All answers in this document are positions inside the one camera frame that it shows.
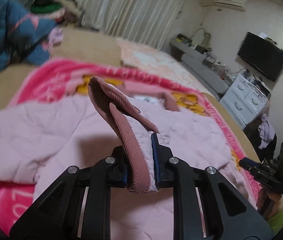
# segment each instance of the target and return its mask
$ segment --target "beige bedsheet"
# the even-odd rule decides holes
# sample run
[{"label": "beige bedsheet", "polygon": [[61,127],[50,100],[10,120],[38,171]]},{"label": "beige bedsheet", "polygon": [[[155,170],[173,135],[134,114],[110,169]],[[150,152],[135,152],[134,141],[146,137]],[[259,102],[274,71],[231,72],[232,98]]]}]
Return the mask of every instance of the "beige bedsheet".
[{"label": "beige bedsheet", "polygon": [[[52,57],[69,57],[82,61],[121,66],[121,53],[114,38],[88,31],[65,29],[64,41],[54,50]],[[0,109],[7,106],[25,77],[36,67],[27,64],[11,65],[0,73]],[[247,156],[259,161],[246,135],[217,100],[206,94],[237,136]]]}]

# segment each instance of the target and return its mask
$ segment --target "air conditioner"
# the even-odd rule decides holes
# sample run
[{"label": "air conditioner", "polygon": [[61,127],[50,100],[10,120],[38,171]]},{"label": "air conditioner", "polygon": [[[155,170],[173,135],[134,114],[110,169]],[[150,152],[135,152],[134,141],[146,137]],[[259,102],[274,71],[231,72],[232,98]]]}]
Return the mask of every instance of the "air conditioner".
[{"label": "air conditioner", "polygon": [[246,11],[247,0],[214,0],[215,5],[237,11]]}]

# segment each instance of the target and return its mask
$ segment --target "white curtain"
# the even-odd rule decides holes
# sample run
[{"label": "white curtain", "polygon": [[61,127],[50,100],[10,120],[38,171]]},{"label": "white curtain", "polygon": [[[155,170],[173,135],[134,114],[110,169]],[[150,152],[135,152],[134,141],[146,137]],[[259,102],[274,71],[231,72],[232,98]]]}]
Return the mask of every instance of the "white curtain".
[{"label": "white curtain", "polygon": [[84,25],[160,49],[185,0],[77,0]]}]

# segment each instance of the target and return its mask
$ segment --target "metal screw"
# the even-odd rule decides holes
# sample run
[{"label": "metal screw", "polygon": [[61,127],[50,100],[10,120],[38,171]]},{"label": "metal screw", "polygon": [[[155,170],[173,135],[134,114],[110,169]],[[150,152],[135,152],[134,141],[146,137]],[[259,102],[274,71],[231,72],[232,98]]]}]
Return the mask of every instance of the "metal screw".
[{"label": "metal screw", "polygon": [[71,173],[71,174],[76,173],[77,167],[76,166],[70,166],[67,171],[68,171],[68,173]]},{"label": "metal screw", "polygon": [[107,157],[105,159],[105,162],[108,163],[108,164],[112,164],[115,162],[115,158],[114,157]]},{"label": "metal screw", "polygon": [[206,169],[206,171],[209,173],[209,174],[215,174],[216,173],[216,169],[214,167],[208,167]]},{"label": "metal screw", "polygon": [[179,162],[179,160],[176,157],[171,157],[169,159],[169,162],[172,163],[172,164],[177,164]]}]

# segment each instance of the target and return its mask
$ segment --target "person's hand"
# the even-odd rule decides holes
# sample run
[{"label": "person's hand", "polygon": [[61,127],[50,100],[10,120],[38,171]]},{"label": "person's hand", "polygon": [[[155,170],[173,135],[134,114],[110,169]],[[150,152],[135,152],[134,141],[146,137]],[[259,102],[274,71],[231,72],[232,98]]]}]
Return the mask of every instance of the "person's hand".
[{"label": "person's hand", "polygon": [[258,192],[258,199],[256,204],[257,208],[261,208],[263,206],[267,197],[275,201],[275,204],[267,217],[267,219],[270,219],[283,209],[283,195],[276,192],[271,192],[268,188],[263,187]]}]

